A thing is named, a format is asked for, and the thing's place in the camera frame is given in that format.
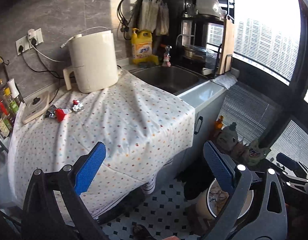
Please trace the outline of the white round trash bin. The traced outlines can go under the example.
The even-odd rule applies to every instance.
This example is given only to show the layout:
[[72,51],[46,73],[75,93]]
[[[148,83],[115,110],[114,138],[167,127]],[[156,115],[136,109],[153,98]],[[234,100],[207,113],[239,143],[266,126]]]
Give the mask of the white round trash bin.
[[[214,179],[209,188],[199,195],[195,205],[195,210],[200,217],[208,220],[215,220],[224,208],[228,198],[229,194],[226,191],[223,191],[217,180]],[[247,193],[243,208],[238,216],[238,221],[247,217],[253,198],[254,191],[250,190]]]

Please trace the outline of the orange pump bottle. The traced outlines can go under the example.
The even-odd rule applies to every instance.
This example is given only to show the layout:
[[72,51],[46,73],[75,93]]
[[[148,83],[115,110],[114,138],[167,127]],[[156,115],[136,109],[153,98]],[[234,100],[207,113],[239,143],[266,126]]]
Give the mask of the orange pump bottle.
[[219,116],[214,123],[214,137],[222,130],[223,127],[223,116]]

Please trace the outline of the polka dot tablecloth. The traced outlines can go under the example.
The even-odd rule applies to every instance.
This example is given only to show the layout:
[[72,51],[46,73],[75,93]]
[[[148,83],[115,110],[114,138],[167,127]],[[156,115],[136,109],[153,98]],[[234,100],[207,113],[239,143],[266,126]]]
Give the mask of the polka dot tablecloth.
[[112,208],[132,190],[149,182],[194,137],[194,107],[122,70],[118,82],[83,94],[61,89],[55,105],[83,110],[62,121],[40,116],[23,124],[20,108],[8,151],[12,199],[22,207],[32,173],[55,172],[88,154],[97,142],[106,157],[87,192],[81,195],[92,216]]

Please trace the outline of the stainless steel sink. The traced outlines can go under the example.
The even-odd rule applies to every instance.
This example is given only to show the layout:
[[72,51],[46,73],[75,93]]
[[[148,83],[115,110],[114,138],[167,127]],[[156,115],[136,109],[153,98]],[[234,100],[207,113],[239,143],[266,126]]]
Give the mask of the stainless steel sink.
[[179,95],[208,80],[201,74],[175,66],[140,68],[132,70],[131,73],[145,83],[174,95]]

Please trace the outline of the black spice rack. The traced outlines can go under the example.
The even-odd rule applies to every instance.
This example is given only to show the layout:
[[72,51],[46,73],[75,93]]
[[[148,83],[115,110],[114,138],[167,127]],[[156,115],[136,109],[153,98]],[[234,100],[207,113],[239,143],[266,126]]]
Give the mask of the black spice rack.
[[0,57],[0,161],[7,160],[8,143],[12,136],[15,118],[24,101],[14,78],[7,72],[9,61]]

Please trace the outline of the cream electric kettle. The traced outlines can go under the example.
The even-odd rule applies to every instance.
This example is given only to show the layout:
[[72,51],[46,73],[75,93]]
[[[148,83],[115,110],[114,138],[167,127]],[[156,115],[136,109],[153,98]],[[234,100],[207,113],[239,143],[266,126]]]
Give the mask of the cream electric kettle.
[[71,66],[63,70],[67,90],[72,89],[71,73],[82,93],[96,92],[117,83],[119,74],[110,30],[75,35],[66,45],[71,59]]

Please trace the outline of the wooden cutting board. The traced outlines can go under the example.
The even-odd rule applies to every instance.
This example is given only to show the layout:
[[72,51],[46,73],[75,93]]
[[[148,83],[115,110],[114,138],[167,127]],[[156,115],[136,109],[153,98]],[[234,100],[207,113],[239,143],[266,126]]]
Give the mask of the wooden cutting board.
[[224,19],[223,41],[217,74],[222,75],[231,70],[234,53],[234,19],[227,15]]

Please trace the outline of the black dish rack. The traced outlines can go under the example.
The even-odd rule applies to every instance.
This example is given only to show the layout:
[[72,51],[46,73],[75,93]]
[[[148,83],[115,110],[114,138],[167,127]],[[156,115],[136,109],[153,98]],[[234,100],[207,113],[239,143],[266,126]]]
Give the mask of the black dish rack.
[[181,50],[180,65],[205,76],[219,75],[224,19],[227,15],[234,19],[235,0],[218,1],[222,18],[199,14],[196,0],[184,0],[181,33],[176,38],[176,46]]

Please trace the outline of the yellow dish detergent bottle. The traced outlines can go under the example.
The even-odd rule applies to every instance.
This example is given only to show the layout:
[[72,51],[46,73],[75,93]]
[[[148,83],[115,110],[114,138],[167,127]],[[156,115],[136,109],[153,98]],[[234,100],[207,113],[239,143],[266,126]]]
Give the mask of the yellow dish detergent bottle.
[[137,28],[132,29],[132,62],[138,65],[142,62],[159,65],[158,56],[152,51],[152,33],[150,31],[140,31]]

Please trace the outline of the white bowl on rack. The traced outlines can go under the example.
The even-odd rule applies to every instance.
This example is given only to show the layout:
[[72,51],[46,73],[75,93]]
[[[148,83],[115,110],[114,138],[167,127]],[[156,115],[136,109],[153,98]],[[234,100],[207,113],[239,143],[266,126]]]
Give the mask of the white bowl on rack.
[[223,12],[218,0],[196,0],[196,9],[199,14],[223,17]]

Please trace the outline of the hanging cloth bags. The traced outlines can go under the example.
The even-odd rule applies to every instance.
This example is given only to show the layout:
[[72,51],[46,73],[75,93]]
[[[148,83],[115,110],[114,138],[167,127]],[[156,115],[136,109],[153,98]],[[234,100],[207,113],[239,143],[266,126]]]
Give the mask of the hanging cloth bags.
[[169,8],[163,0],[142,0],[138,29],[156,36],[169,35]]

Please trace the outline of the wall power socket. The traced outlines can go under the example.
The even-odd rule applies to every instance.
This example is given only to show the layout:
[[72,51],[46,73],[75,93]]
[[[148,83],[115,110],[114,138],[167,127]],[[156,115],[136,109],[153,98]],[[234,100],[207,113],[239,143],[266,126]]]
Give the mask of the wall power socket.
[[39,44],[44,42],[41,28],[38,28],[36,30],[30,29],[27,35],[16,40],[15,47],[16,47],[17,55],[20,55],[34,48],[32,44],[33,40],[36,42],[35,46],[38,46]]

